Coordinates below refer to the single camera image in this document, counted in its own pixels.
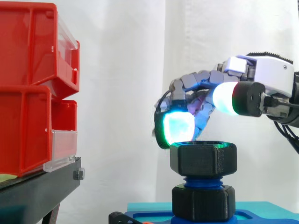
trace white curtain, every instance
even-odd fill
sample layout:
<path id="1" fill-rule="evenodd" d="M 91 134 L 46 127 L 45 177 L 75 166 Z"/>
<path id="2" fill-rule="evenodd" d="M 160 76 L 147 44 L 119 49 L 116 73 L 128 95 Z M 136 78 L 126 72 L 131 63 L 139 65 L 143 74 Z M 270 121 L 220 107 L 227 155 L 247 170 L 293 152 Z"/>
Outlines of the white curtain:
<path id="1" fill-rule="evenodd" d="M 183 182 L 151 136 L 153 105 L 170 81 L 230 56 L 270 51 L 299 70 L 296 0 L 54 0 L 81 43 L 78 156 L 81 186 L 59 224 L 105 224 L 129 202 L 171 201 Z M 215 111 L 201 140 L 233 142 L 237 201 L 299 207 L 299 156 L 266 117 Z"/>

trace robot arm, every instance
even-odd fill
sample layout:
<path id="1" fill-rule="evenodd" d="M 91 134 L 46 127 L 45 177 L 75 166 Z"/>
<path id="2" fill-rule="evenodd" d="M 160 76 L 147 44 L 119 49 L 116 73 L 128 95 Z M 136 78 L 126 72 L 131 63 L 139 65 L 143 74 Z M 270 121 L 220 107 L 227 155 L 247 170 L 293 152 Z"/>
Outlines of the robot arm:
<path id="1" fill-rule="evenodd" d="M 239 115 L 266 114 L 275 122 L 299 127 L 299 110 L 290 104 L 299 104 L 294 77 L 297 75 L 292 61 L 265 52 L 230 57 L 212 71 L 202 70 L 175 79 L 156 104 L 157 142 L 161 148 L 168 148 L 176 141 L 196 140 L 215 107 Z M 192 132 L 183 118 L 190 117 L 187 114 L 194 117 Z"/>

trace black metal shelf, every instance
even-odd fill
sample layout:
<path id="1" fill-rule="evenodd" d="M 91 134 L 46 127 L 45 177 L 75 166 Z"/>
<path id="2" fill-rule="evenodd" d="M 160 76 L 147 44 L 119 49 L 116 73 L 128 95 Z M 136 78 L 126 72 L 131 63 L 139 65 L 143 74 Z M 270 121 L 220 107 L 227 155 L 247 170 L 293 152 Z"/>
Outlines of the black metal shelf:
<path id="1" fill-rule="evenodd" d="M 0 183 L 0 223 L 56 222 L 60 203 L 80 185 L 81 158 L 51 173 L 44 171 Z"/>

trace black hexagonal nut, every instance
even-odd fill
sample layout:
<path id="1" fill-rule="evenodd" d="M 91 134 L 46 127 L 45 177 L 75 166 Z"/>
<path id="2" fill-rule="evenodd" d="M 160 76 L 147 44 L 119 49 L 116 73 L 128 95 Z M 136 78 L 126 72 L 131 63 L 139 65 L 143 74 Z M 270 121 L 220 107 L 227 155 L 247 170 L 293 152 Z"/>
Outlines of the black hexagonal nut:
<path id="1" fill-rule="evenodd" d="M 235 213 L 235 190 L 186 188 L 180 184 L 172 189 L 172 212 L 191 222 L 226 222 Z"/>
<path id="2" fill-rule="evenodd" d="M 191 141 L 170 147 L 170 167 L 181 176 L 215 179 L 237 170 L 237 147 L 222 141 Z"/>

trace glowing fingertip sensor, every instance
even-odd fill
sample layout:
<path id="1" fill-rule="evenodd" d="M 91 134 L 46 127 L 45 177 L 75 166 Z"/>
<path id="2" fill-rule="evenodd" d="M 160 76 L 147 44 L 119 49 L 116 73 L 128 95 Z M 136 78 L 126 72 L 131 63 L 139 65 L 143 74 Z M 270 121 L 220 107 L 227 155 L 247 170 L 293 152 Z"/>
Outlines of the glowing fingertip sensor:
<path id="1" fill-rule="evenodd" d="M 221 83 L 213 92 L 213 104 L 221 112 L 238 115 L 233 108 L 233 92 L 238 82 Z"/>
<path id="2" fill-rule="evenodd" d="M 164 135 L 167 143 L 191 141 L 195 129 L 195 117 L 189 112 L 170 112 L 165 114 Z"/>

